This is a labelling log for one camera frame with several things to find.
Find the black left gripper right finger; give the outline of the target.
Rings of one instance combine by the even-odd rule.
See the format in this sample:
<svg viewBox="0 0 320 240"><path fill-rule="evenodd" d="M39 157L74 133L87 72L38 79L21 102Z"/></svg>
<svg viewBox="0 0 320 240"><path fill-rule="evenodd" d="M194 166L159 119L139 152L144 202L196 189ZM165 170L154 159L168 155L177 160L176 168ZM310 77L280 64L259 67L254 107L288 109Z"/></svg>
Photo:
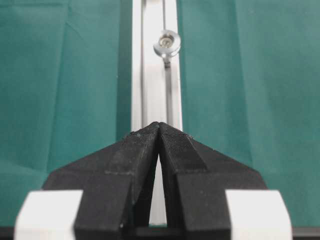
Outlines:
<svg viewBox="0 0 320 240"><path fill-rule="evenodd" d="M187 232L229 232L226 189L265 190L258 171L159 123L167 225Z"/></svg>

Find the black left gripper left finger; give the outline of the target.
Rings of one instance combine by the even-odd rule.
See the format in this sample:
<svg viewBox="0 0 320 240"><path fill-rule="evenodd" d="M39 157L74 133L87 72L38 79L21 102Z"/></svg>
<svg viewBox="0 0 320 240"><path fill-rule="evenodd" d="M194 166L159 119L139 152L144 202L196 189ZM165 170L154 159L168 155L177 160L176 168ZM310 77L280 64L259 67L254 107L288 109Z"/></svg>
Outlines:
<svg viewBox="0 0 320 240"><path fill-rule="evenodd" d="M82 190L78 232L118 232L149 225L159 123L52 171L43 190Z"/></svg>

